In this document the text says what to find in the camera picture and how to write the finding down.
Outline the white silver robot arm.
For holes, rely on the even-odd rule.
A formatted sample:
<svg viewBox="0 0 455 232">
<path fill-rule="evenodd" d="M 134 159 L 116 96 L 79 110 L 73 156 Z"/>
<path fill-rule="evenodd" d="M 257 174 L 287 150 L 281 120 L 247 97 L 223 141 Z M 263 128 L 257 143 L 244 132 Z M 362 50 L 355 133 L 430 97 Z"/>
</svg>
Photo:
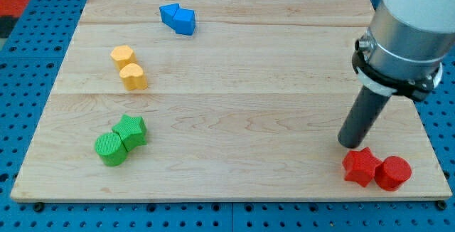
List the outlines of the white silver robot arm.
<svg viewBox="0 0 455 232">
<path fill-rule="evenodd" d="M 454 0 L 381 0 L 355 42 L 353 68 L 372 92 L 416 101 L 438 86 L 454 45 Z"/>
</svg>

